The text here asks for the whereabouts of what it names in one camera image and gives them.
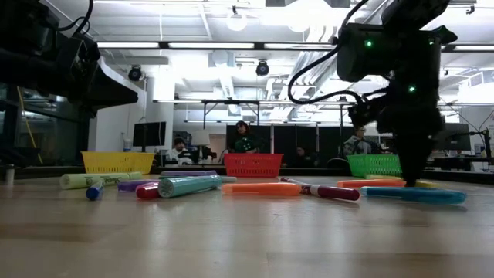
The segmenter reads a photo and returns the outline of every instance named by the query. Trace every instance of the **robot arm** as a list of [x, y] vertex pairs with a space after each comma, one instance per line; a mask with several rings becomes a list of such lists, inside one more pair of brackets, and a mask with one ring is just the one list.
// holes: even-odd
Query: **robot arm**
[[[383, 25], [349, 23], [342, 26], [337, 40], [337, 73], [343, 81], [357, 82], [367, 75], [390, 81], [388, 87], [373, 92], [383, 93], [381, 97], [356, 97], [349, 116], [355, 126], [377, 121], [379, 132], [393, 133], [407, 186], [414, 186], [420, 177], [434, 146], [431, 138], [442, 129], [437, 108], [441, 47], [457, 39], [444, 26], [433, 31], [420, 28], [448, 4], [449, 0], [397, 0], [384, 10]], [[335, 92], [324, 98], [341, 93], [348, 94]]]

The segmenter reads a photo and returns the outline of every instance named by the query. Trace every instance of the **yellow basket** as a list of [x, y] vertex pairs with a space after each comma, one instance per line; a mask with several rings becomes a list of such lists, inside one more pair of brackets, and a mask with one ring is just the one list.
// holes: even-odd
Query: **yellow basket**
[[112, 151], [81, 151], [88, 174], [126, 173], [139, 171], [149, 174], [154, 154]]

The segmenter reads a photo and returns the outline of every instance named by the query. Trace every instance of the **red basket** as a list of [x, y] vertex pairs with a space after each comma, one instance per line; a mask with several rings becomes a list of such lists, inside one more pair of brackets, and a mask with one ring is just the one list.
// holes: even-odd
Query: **red basket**
[[274, 178], [283, 154], [225, 154], [226, 174], [232, 177]]

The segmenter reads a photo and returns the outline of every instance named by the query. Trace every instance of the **light green highlighter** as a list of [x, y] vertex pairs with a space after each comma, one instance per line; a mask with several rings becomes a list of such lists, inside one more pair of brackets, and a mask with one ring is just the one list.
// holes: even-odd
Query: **light green highlighter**
[[108, 174], [65, 174], [60, 177], [60, 188], [88, 188], [98, 181], [103, 181], [104, 185], [116, 185], [120, 181], [131, 181], [139, 179], [142, 179], [142, 174], [140, 172]]

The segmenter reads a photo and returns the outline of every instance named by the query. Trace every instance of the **camera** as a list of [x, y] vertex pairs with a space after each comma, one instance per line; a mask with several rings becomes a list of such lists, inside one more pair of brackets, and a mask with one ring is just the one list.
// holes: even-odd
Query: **camera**
[[259, 61], [257, 68], [255, 69], [255, 73], [258, 76], [267, 76], [269, 73], [269, 66], [266, 61]]
[[129, 79], [132, 81], [141, 81], [144, 78], [144, 74], [140, 70], [140, 66], [132, 66], [129, 71]]

